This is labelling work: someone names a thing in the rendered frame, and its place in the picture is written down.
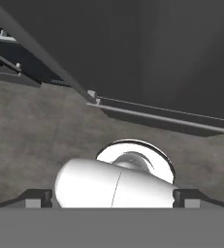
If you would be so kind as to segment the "dark grey fridge door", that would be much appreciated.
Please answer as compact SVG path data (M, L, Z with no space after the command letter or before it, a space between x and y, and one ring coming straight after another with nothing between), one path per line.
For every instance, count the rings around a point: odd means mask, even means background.
M0 0L0 27L86 102L224 119L224 0Z

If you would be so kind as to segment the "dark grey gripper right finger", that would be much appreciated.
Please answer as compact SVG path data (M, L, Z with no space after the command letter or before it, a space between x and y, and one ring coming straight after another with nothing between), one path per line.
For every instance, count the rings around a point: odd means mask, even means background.
M197 189L174 189L173 208L221 208L223 201L212 199Z

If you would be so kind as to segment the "white round object with black rim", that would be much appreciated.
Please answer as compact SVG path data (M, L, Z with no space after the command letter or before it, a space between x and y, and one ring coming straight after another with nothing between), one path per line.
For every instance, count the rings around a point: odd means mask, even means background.
M54 193L63 208L171 208L175 170L168 156L138 139L120 139L93 160L72 159L59 171Z

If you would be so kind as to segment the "dark cupboard front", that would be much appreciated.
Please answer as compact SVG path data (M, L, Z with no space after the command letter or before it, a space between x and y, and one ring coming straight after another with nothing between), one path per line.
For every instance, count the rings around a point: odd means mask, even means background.
M13 64L21 65L18 75L0 63L0 80L15 84L39 88L43 83L70 87L60 76L39 60L34 54L24 48L17 40L15 42L0 40L0 55Z

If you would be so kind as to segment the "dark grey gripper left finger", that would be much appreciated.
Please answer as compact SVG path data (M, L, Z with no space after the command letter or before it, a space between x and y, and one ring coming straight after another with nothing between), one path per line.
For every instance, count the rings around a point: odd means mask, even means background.
M51 198L51 189L27 189L16 198L1 201L0 208L52 208Z

